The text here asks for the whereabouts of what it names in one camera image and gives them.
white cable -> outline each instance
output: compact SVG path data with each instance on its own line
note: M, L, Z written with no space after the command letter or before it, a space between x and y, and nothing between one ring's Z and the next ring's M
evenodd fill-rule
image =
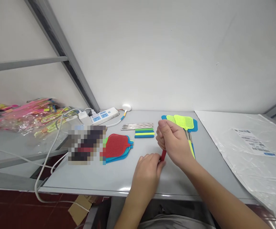
M21 158L22 160L25 160L26 162L33 163L33 164L38 165L38 166L43 166L42 164L38 164L36 162L30 161L29 159L26 159L25 157L19 156L19 155L14 154L14 153L10 153L10 152L4 151L4 150L0 150L0 152L16 156L18 158Z
M71 112L72 110L66 112L65 114L62 114L60 118L62 119L62 117L63 117L64 115L66 115L67 113ZM50 150L49 150L49 152L48 152L48 154L47 154L47 156L46 156L45 162L44 162L44 164L43 164L43 166L42 166L42 168L41 168L41 171L40 171L40 173L39 173L39 175L38 175L38 177L37 177L37 179L36 179L36 182L35 182L35 185L34 185L35 195L36 195L37 199L38 199L40 202L42 202L42 203L47 203L47 204L59 203L59 202L73 203L73 204L77 204L77 205L80 206L82 209L84 209L84 210L86 210L86 211L89 212L88 209L84 208L82 205L80 205L80 204L78 204L78 203L76 203L76 202L73 202L73 201L65 201L65 200L63 200L63 201L44 201L44 200L42 200L42 199L40 198L39 193L38 193L37 184L38 184L38 182L39 182L39 180L40 180L40 177L41 177L41 175L42 175L42 172L43 172L43 170L44 170L44 168L45 168L45 166L46 166L46 163L47 163L48 158L49 158L49 154L51 153L51 151L52 151L52 149L53 149L53 147L54 147L54 145L55 145L55 143L56 143L56 141L57 141L57 138L58 138L58 135L59 135L59 132L60 132L60 129L61 129L61 125L62 125L62 121L60 122L59 129L58 129L58 131L57 131L56 138L55 138L55 140L54 140L54 142L53 142L53 144L52 144L52 146L51 146L51 148L50 148Z
M69 111L68 111L68 112L66 112L65 114L68 114L70 111L74 111L74 110L78 110L78 111L81 113L81 110L80 110L80 109L76 109L76 108L75 108L75 109L69 110ZM61 117L59 117L59 118L58 118L58 119L56 119L56 121L55 121L55 126L56 126L56 129L59 129L59 128L58 128L58 126L57 126L57 121L58 121L58 120L60 120L60 119L61 119Z
M108 127L115 126L115 125L119 124L121 121L122 121L122 120L119 120L117 123L115 123L115 124L111 124L111 125L108 125L108 126L106 126L106 127L108 128Z
M91 108L86 108L84 111L86 111L87 109L90 109L90 110L92 110Z
M54 167L55 167L62 159L64 159L64 157L67 156L67 154L68 154L68 153L66 153L64 156L62 156L62 157L52 166L52 168L51 168L51 174L53 174L53 169L54 169Z
M120 119L117 123L115 123L115 124L111 124L111 125L108 125L108 126L106 126L106 128L108 128L108 127L112 127L112 126L115 126L115 125L119 124L119 123L123 120L123 118L125 117L126 112L127 112L127 110L125 110L123 117L122 117L122 118L121 118L121 119Z

power strip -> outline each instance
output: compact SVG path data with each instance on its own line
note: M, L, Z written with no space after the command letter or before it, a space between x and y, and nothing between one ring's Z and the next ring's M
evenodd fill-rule
M110 119L113 119L114 117L119 116L119 112L115 108L110 108L108 110L102 111L98 114L94 114L93 116L90 117L92 121L93 126L98 126Z

fly swatter handle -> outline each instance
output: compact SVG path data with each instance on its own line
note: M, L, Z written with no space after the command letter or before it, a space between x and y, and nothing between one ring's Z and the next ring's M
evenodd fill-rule
M164 161L165 157L166 157L166 150L163 150L160 161Z

white plastic sheet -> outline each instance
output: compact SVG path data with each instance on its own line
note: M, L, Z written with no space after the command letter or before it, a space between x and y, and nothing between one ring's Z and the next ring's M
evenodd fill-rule
M195 112L234 175L276 217L276 124L259 114Z

red tile floor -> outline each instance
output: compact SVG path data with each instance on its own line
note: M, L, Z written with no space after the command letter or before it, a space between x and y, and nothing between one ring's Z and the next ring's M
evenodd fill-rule
M76 197L69 194L41 194L41 198L48 201L75 201ZM68 212L70 206L71 203L41 203L34 193L0 191L0 228L74 229L76 224Z

